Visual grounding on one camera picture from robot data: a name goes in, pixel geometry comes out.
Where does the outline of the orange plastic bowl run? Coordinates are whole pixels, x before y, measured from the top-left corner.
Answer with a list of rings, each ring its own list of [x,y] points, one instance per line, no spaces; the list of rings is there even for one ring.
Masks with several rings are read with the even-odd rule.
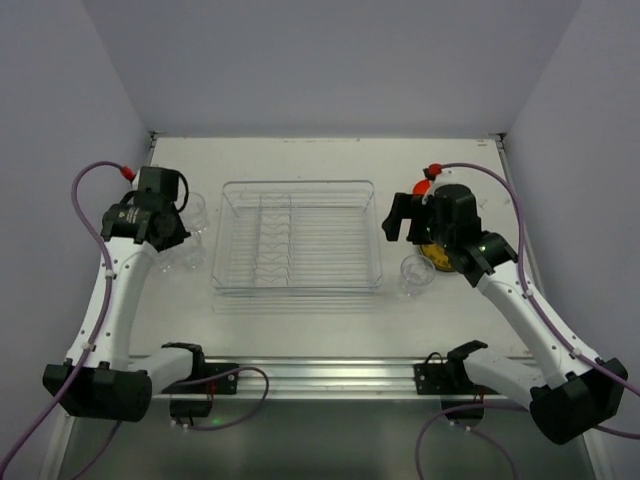
[[[417,182],[412,189],[413,195],[419,195],[423,197],[431,187],[431,181],[428,179],[423,179]]]

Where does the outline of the brown patterned plate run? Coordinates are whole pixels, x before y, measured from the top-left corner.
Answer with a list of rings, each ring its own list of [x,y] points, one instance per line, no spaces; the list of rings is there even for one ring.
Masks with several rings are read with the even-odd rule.
[[[446,273],[455,272],[449,256],[442,247],[436,244],[425,244],[420,245],[418,251],[423,257],[430,260],[438,271]]]

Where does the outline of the clear glass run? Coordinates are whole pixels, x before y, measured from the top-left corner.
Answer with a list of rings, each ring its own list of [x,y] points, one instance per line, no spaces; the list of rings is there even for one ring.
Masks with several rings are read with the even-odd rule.
[[[158,253],[153,265],[153,271],[156,275],[168,275],[175,273],[179,266],[178,249],[171,248]]]
[[[201,234],[197,231],[191,232],[190,236],[177,247],[176,255],[179,263],[186,270],[195,270],[201,267],[206,260],[206,250]]]
[[[210,225],[206,201],[196,192],[189,194],[187,205],[180,216],[185,228],[190,231],[202,233]]]
[[[409,255],[400,265],[400,287],[407,297],[424,294],[436,277],[434,263],[419,254]]]

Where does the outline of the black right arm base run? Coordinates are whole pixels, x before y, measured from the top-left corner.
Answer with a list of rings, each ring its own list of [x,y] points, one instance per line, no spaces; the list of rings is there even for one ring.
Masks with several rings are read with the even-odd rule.
[[[484,387],[472,383],[464,373],[457,373],[456,365],[439,352],[432,352],[413,365],[413,379],[419,396],[437,396],[442,410],[464,405],[480,404]]]

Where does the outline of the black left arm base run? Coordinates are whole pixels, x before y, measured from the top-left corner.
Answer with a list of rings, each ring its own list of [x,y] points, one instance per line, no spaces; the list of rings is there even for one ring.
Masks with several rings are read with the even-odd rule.
[[[202,371],[203,378],[219,376],[217,380],[205,383],[183,385],[173,384],[162,391],[169,396],[169,415],[176,423],[193,426],[196,420],[208,417],[213,410],[216,395],[235,395],[237,393],[237,363],[206,363]]]

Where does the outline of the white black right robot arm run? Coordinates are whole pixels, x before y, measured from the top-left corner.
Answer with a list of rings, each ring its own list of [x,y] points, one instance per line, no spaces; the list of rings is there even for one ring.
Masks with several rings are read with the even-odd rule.
[[[396,193],[382,223],[388,241],[398,240],[403,221],[410,223],[408,241],[441,247],[454,270],[497,308],[536,362],[528,367],[473,340],[449,351],[441,366],[424,366],[425,377],[452,388],[485,386],[509,398],[558,445],[617,413],[626,368],[616,358],[603,360],[567,327],[527,278],[507,240],[483,229],[468,187],[448,184],[427,196]]]

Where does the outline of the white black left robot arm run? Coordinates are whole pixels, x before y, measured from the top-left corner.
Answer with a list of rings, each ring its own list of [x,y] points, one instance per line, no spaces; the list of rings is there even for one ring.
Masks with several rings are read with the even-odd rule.
[[[146,278],[160,253],[190,234],[180,217],[188,201],[185,176],[172,169],[123,169],[132,188],[103,215],[94,233],[101,261],[80,331],[65,360],[49,364],[43,385],[67,414],[138,422],[153,396],[204,371],[201,346],[169,342],[141,360],[130,339]]]

